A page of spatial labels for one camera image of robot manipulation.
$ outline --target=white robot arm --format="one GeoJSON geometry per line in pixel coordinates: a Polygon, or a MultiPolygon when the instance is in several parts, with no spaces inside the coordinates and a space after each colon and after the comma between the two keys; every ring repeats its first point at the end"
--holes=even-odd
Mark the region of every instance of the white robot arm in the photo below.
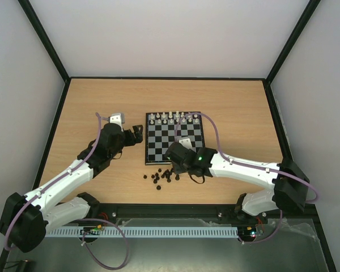
{"type": "Polygon", "coordinates": [[[124,116],[121,113],[111,115],[108,121],[101,129],[98,144],[86,162],[83,163],[83,159],[90,154],[94,141],[89,143],[67,169],[46,184],[23,196],[14,193],[8,197],[0,219],[0,232],[4,235],[19,210],[37,197],[20,214],[9,235],[10,241],[22,252],[35,248],[51,230],[87,215],[97,215],[99,202],[87,193],[79,194],[66,203],[57,204],[74,189],[105,170],[111,160],[118,153],[122,153],[125,146],[142,142],[142,125],[133,126],[134,133],[131,130],[124,131],[124,116]],[[59,179],[66,172],[68,175],[59,179]]]}
{"type": "Polygon", "coordinates": [[[173,143],[166,157],[172,161],[176,173],[187,172],[190,177],[195,175],[203,177],[203,180],[206,176],[229,177],[265,188],[260,192],[242,194],[239,197],[235,208],[239,219],[257,216],[264,211],[275,209],[293,213],[303,212],[308,188],[277,173],[282,170],[309,183],[306,175],[292,160],[284,159],[282,163],[262,163],[225,155],[228,161],[214,149],[204,147],[196,153],[189,138],[173,143]]]}

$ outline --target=cable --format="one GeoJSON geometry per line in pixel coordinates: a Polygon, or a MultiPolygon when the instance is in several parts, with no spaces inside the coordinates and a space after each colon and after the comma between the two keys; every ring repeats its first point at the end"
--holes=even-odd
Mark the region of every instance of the cable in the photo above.
{"type": "Polygon", "coordinates": [[[110,221],[107,221],[107,220],[103,220],[103,219],[96,219],[96,218],[83,218],[83,219],[78,219],[79,221],[98,221],[98,222],[103,222],[103,223],[106,223],[108,225],[111,225],[113,226],[114,228],[116,228],[120,234],[122,235],[122,237],[124,238],[125,240],[125,244],[126,244],[126,257],[123,261],[123,263],[118,266],[118,267],[111,267],[111,266],[107,266],[105,264],[103,264],[102,262],[100,262],[96,257],[95,255],[92,253],[92,251],[90,250],[90,248],[88,247],[87,243],[85,242],[84,238],[86,237],[86,234],[87,232],[85,232],[83,234],[83,237],[82,237],[82,245],[84,245],[86,247],[86,249],[88,250],[88,252],[90,253],[92,259],[98,264],[100,265],[101,267],[103,267],[104,269],[107,269],[107,270],[118,270],[118,269],[121,269],[121,268],[124,268],[125,265],[127,264],[127,260],[129,258],[129,253],[130,253],[130,245],[129,245],[129,241],[127,240],[124,232],[119,228],[119,226],[113,224],[112,222],[110,221]]]}
{"type": "MultiPolygon", "coordinates": [[[[79,167],[81,167],[90,158],[90,156],[93,154],[93,152],[95,151],[95,149],[97,147],[97,144],[98,144],[98,141],[99,141],[99,138],[100,138],[100,133],[101,133],[101,116],[97,112],[96,112],[96,116],[98,118],[98,131],[97,131],[96,141],[93,143],[93,146],[92,146],[90,153],[88,153],[88,155],[84,158],[84,160],[82,160],[77,166],[75,166],[72,169],[72,172],[76,171],[79,167]]],[[[68,175],[69,175],[69,173],[65,172],[63,175],[57,177],[55,180],[53,180],[51,183],[49,183],[45,188],[43,188],[40,191],[40,193],[41,194],[45,193],[45,191],[47,191],[50,187],[52,187],[54,184],[59,182],[59,180],[61,180],[62,178],[66,177],[68,175]]],[[[16,248],[16,246],[12,246],[12,247],[8,246],[9,236],[10,236],[10,233],[12,231],[12,228],[14,227],[16,221],[18,221],[18,219],[21,216],[21,214],[23,213],[23,211],[37,198],[38,198],[38,195],[35,195],[33,198],[28,200],[28,202],[24,204],[24,206],[19,210],[19,212],[14,216],[13,220],[11,221],[11,223],[10,223],[10,225],[9,225],[7,231],[6,231],[5,241],[4,241],[4,248],[7,251],[10,251],[10,250],[13,250],[13,249],[16,248]]]]}
{"type": "Polygon", "coordinates": [[[276,229],[269,235],[267,236],[266,238],[262,239],[262,240],[259,240],[259,241],[253,241],[253,242],[245,242],[241,239],[241,237],[238,237],[238,240],[242,242],[242,244],[258,244],[258,243],[261,243],[261,242],[265,242],[265,241],[268,241],[270,240],[273,236],[276,235],[276,233],[279,231],[279,229],[281,228],[281,225],[282,225],[282,210],[279,210],[279,222],[277,224],[277,227],[276,229]]]}
{"type": "MultiPolygon", "coordinates": [[[[187,116],[192,116],[194,114],[197,114],[197,115],[200,115],[200,116],[204,116],[205,118],[207,118],[211,122],[211,124],[213,125],[213,128],[214,128],[214,131],[215,131],[216,145],[218,147],[218,152],[219,152],[219,154],[221,155],[221,157],[224,160],[226,160],[227,162],[230,163],[230,159],[223,153],[222,148],[220,147],[219,133],[218,133],[218,129],[216,128],[215,122],[208,115],[206,115],[204,113],[193,112],[193,113],[188,113],[188,114],[184,115],[183,117],[181,117],[179,119],[178,123],[176,124],[176,127],[175,127],[175,137],[177,137],[177,131],[178,131],[179,124],[180,124],[181,120],[184,119],[184,118],[187,118],[187,116]]],[[[262,171],[266,171],[267,170],[266,167],[257,166],[257,165],[251,165],[251,164],[243,163],[243,162],[240,162],[240,161],[232,160],[232,163],[237,164],[239,166],[253,168],[253,169],[257,169],[257,170],[262,170],[262,171]]],[[[291,179],[293,179],[295,181],[298,181],[298,182],[302,183],[306,187],[309,187],[311,190],[313,190],[313,192],[315,193],[315,198],[311,199],[311,200],[307,200],[306,203],[315,203],[319,199],[319,193],[318,193],[317,189],[313,185],[311,185],[310,183],[304,181],[303,179],[301,179],[299,177],[296,177],[294,175],[291,175],[291,174],[289,174],[287,172],[276,170],[276,169],[269,168],[269,171],[273,172],[273,173],[277,173],[277,174],[282,175],[282,176],[289,177],[289,178],[291,178],[291,179]]]]}

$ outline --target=chessboard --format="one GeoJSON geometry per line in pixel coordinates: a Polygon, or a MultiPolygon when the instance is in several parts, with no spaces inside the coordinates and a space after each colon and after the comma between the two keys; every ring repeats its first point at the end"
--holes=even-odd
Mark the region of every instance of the chessboard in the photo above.
{"type": "MultiPolygon", "coordinates": [[[[165,153],[175,141],[177,122],[187,113],[189,112],[146,113],[145,165],[171,164],[170,160],[165,157],[165,153]]],[[[196,151],[205,146],[200,115],[181,120],[177,131],[177,140],[185,137],[190,138],[196,151]]]]}

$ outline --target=wooden table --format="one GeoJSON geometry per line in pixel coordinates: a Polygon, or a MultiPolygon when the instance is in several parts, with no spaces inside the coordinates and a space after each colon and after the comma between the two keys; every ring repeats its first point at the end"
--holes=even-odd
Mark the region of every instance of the wooden table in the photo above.
{"type": "MultiPolygon", "coordinates": [[[[123,112],[124,129],[144,126],[141,144],[125,147],[122,158],[78,193],[92,194],[102,203],[229,204],[242,193],[262,188],[229,178],[207,178],[202,185],[186,174],[179,181],[159,181],[150,176],[159,166],[145,166],[145,113],[201,111],[216,123],[222,149],[232,156],[262,162],[281,162],[282,155],[261,81],[72,79],[40,184],[46,183],[76,159],[96,138],[97,118],[123,112]]],[[[216,148],[211,124],[204,119],[207,147],[216,148]]]]}

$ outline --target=purple cable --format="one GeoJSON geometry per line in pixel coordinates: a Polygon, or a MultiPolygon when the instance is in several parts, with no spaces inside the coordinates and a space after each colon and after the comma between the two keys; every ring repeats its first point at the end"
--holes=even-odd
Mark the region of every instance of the purple cable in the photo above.
{"type": "Polygon", "coordinates": [[[271,235],[267,236],[266,238],[260,240],[260,241],[253,241],[253,242],[245,242],[243,241],[240,237],[238,237],[238,240],[241,241],[242,243],[244,244],[258,244],[258,243],[261,243],[261,242],[265,242],[265,241],[268,241],[270,240],[273,236],[276,235],[276,233],[279,231],[279,229],[281,228],[281,225],[282,225],[282,210],[279,210],[279,222],[277,224],[277,227],[276,229],[272,232],[271,235]]]}
{"type": "Polygon", "coordinates": [[[101,267],[103,267],[104,269],[107,269],[107,270],[118,270],[118,269],[121,269],[121,268],[124,268],[125,265],[127,264],[127,260],[129,258],[129,253],[130,253],[130,245],[129,245],[129,241],[127,240],[124,232],[115,224],[111,223],[110,221],[107,221],[107,220],[104,220],[104,219],[97,219],[97,218],[84,218],[84,219],[78,219],[79,221],[98,221],[98,222],[103,222],[103,223],[106,223],[106,224],[109,224],[111,225],[112,227],[115,227],[119,232],[120,234],[122,235],[122,237],[124,238],[125,240],[125,244],[126,244],[126,257],[123,261],[123,263],[118,266],[118,267],[111,267],[111,266],[107,266],[105,264],[103,264],[102,262],[100,262],[96,257],[95,255],[91,252],[90,248],[88,247],[87,243],[85,242],[84,238],[86,236],[86,234],[88,232],[85,232],[83,234],[83,237],[82,237],[82,242],[84,243],[84,246],[87,248],[88,252],[90,253],[92,259],[98,264],[100,265],[101,267]]]}
{"type": "MultiPolygon", "coordinates": [[[[93,143],[92,149],[90,151],[90,153],[88,153],[88,155],[84,158],[84,160],[82,160],[76,167],[74,167],[72,169],[72,172],[76,171],[79,167],[81,167],[88,159],[89,157],[93,154],[94,150],[96,149],[96,146],[98,144],[98,140],[100,138],[100,133],[101,133],[101,116],[96,112],[96,116],[98,118],[98,132],[97,132],[97,138],[96,141],[93,143]]],[[[40,193],[43,194],[45,193],[45,191],[47,191],[50,187],[52,187],[54,184],[56,184],[57,182],[59,182],[59,180],[61,180],[62,178],[68,176],[69,173],[65,172],[62,176],[57,177],[55,180],[53,180],[51,183],[48,184],[48,186],[46,186],[45,188],[43,188],[40,193]]],[[[8,242],[9,242],[9,236],[10,236],[10,232],[12,231],[12,228],[14,227],[16,221],[18,221],[19,217],[21,216],[21,214],[23,213],[23,211],[34,201],[38,198],[38,195],[35,195],[33,198],[31,198],[27,203],[24,204],[24,206],[19,210],[19,212],[14,216],[13,220],[11,221],[6,234],[5,234],[5,240],[4,240],[4,248],[7,251],[13,250],[16,248],[16,246],[12,246],[9,247],[8,246],[8,242]]]]}
{"type": "MultiPolygon", "coordinates": [[[[225,156],[225,154],[222,151],[222,148],[220,147],[219,133],[218,133],[218,129],[216,128],[215,122],[209,116],[207,116],[204,113],[193,112],[193,113],[188,113],[185,116],[181,117],[179,119],[179,122],[176,124],[176,127],[175,127],[175,137],[177,137],[177,131],[178,131],[179,124],[180,124],[181,120],[184,119],[184,118],[187,118],[187,116],[192,116],[194,114],[197,114],[197,115],[200,115],[200,116],[204,116],[205,118],[207,118],[211,122],[211,124],[213,125],[213,128],[215,130],[216,145],[218,147],[218,152],[219,152],[219,154],[222,156],[222,158],[224,160],[226,160],[227,162],[230,162],[230,159],[227,156],[225,156]]],[[[253,168],[253,169],[262,170],[262,171],[266,171],[266,169],[267,169],[267,167],[251,165],[251,164],[248,164],[248,163],[242,163],[240,161],[235,161],[235,160],[233,160],[232,163],[237,164],[239,166],[253,168]]],[[[294,175],[291,175],[291,174],[289,174],[287,172],[283,172],[283,171],[276,170],[276,169],[270,169],[270,172],[274,172],[274,173],[277,173],[279,175],[289,177],[289,178],[291,178],[291,179],[293,179],[295,181],[298,181],[298,182],[302,183],[303,185],[309,187],[311,190],[313,190],[315,195],[316,195],[315,198],[311,199],[311,200],[307,200],[306,203],[315,203],[319,199],[319,193],[318,193],[317,189],[313,185],[311,185],[310,183],[307,183],[306,181],[304,181],[303,179],[301,179],[299,177],[296,177],[294,175]]]]}

